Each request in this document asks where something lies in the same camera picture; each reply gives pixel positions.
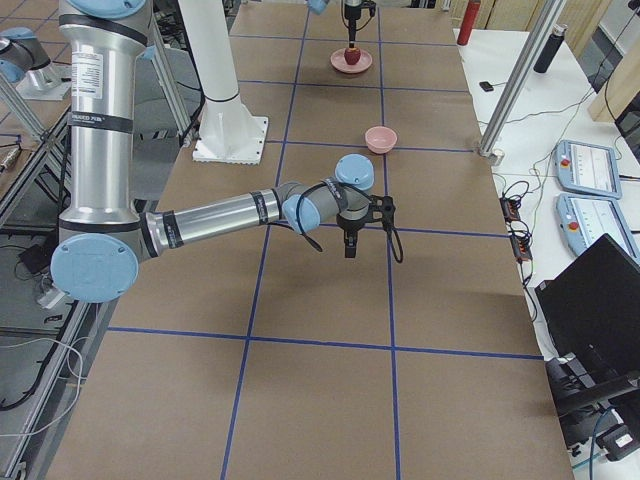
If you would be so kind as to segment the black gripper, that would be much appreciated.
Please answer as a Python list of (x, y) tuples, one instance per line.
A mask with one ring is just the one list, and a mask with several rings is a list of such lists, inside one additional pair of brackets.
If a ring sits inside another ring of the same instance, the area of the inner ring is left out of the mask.
[(347, 20), (348, 47), (355, 48), (357, 20), (361, 19), (363, 11), (368, 11), (369, 17), (374, 17), (375, 2), (371, 0), (344, 0), (342, 2), (343, 18)]
[(338, 214), (336, 216), (337, 225), (343, 230), (344, 257), (355, 258), (357, 254), (358, 232), (366, 224), (366, 218), (348, 219)]

